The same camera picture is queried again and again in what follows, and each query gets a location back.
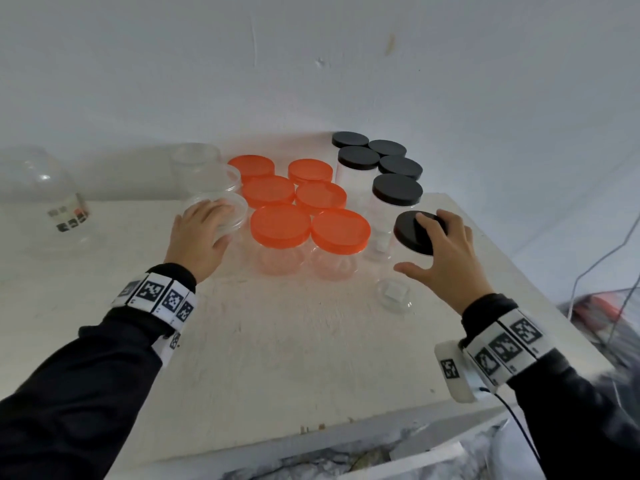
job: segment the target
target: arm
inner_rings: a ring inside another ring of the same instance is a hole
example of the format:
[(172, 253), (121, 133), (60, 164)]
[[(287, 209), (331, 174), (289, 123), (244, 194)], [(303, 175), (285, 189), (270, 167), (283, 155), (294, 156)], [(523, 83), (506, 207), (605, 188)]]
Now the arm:
[[(516, 302), (496, 294), (462, 219), (443, 210), (448, 235), (434, 220), (417, 217), (433, 242), (430, 269), (398, 263), (396, 271), (427, 285), (462, 315), (467, 341), (474, 339)], [(594, 477), (613, 468), (633, 471), (640, 460), (640, 431), (606, 396), (581, 378), (554, 349), (508, 381), (524, 411), (548, 477)]]
[[(149, 271), (195, 291), (220, 264), (229, 239), (214, 241), (223, 202), (176, 217), (165, 263)], [(0, 479), (101, 479), (107, 475), (162, 365), (151, 345), (174, 330), (134, 308), (114, 308), (100, 325), (49, 357), (0, 402)]]

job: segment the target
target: black lid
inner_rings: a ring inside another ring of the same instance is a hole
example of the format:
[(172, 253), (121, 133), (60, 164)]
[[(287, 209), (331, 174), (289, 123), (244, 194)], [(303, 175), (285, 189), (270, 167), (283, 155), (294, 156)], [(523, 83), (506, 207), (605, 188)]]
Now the black lid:
[(382, 202), (408, 207), (420, 202), (422, 187), (414, 179), (395, 173), (386, 173), (373, 179), (373, 195)]
[(364, 146), (345, 146), (338, 150), (338, 161), (354, 170), (373, 170), (380, 155)]
[(366, 146), (369, 142), (369, 138), (360, 133), (353, 133), (351, 131), (338, 131), (333, 133), (331, 137), (331, 144), (338, 148), (344, 148), (345, 146)]
[(394, 226), (396, 239), (404, 245), (404, 247), (412, 251), (433, 256), (433, 245), (429, 234), (427, 234), (426, 229), (415, 220), (416, 214), (423, 214), (430, 219), (436, 220), (439, 222), (444, 233), (447, 233), (447, 225), (441, 218), (428, 212), (421, 212), (420, 210), (407, 210), (396, 218), (396, 225)]
[(381, 157), (386, 157), (387, 155), (406, 156), (406, 148), (404, 146), (395, 141), (389, 141), (388, 139), (375, 139), (370, 141), (369, 147)]
[(414, 180), (418, 180), (422, 175), (420, 163), (399, 155), (388, 155), (380, 158), (378, 168), (380, 173), (396, 173)]

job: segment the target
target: orange lid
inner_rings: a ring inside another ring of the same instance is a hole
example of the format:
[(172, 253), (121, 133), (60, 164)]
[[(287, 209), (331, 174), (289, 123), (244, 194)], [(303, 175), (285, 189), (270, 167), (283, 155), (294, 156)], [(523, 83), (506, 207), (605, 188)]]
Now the orange lid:
[(333, 168), (329, 163), (313, 158), (302, 158), (289, 164), (289, 179), (296, 185), (306, 182), (331, 182)]
[(251, 216), (251, 234), (267, 248), (295, 248), (308, 240), (310, 231), (309, 214), (291, 203), (267, 205)]
[(331, 182), (309, 182), (296, 190), (296, 204), (312, 216), (326, 209), (344, 209), (347, 192)]
[(242, 195), (252, 209), (272, 203), (293, 203), (296, 188), (288, 178), (277, 175), (251, 178), (242, 187)]
[(367, 247), (371, 226), (360, 214), (347, 209), (325, 210), (311, 224), (311, 238), (332, 254), (356, 254)]
[(275, 163), (260, 155), (240, 155), (239, 157), (231, 158), (229, 165), (240, 170), (243, 184), (253, 177), (274, 175), (276, 173)]

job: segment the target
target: sleeve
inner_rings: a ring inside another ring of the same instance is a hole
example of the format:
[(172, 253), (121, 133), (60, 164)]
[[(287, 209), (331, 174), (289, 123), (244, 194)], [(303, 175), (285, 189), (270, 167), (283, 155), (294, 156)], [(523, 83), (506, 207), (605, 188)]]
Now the sleeve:
[[(478, 299), (462, 316), (466, 341), (517, 307), (501, 294)], [(613, 471), (630, 474), (637, 469), (640, 431), (635, 423), (581, 378), (558, 350), (508, 385), (516, 393), (548, 478), (610, 477)]]
[[(149, 272), (195, 291), (182, 266)], [(155, 316), (127, 307), (82, 327), (0, 402), (0, 479), (104, 478), (162, 365), (151, 345), (171, 333)]]

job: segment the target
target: white table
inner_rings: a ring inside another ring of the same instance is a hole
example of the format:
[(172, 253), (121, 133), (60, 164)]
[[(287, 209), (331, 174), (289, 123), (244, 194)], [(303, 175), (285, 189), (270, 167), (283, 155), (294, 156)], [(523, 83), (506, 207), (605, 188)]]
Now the white table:
[[(78, 327), (100, 322), (129, 278), (162, 261), (179, 208), (175, 201), (92, 203), (106, 241), (73, 260), (38, 262), (16, 253), (19, 236), (2, 222), (3, 275), (10, 279), (0, 281), (0, 395), (75, 338)], [(535, 314), (581, 374), (610, 368), (450, 197), (426, 194), (420, 208), (465, 217), (496, 290)], [(433, 348), (464, 336), (459, 316), (427, 288), (411, 313), (385, 311), (373, 295), (376, 273), (363, 262), (347, 282), (321, 282), (306, 272), (267, 278), (229, 252), (198, 286), (198, 312), (115, 470), (318, 430), (347, 431), (350, 423), (386, 415), (420, 412), (436, 420), (496, 407), (494, 401), (456, 404), (449, 396)]]

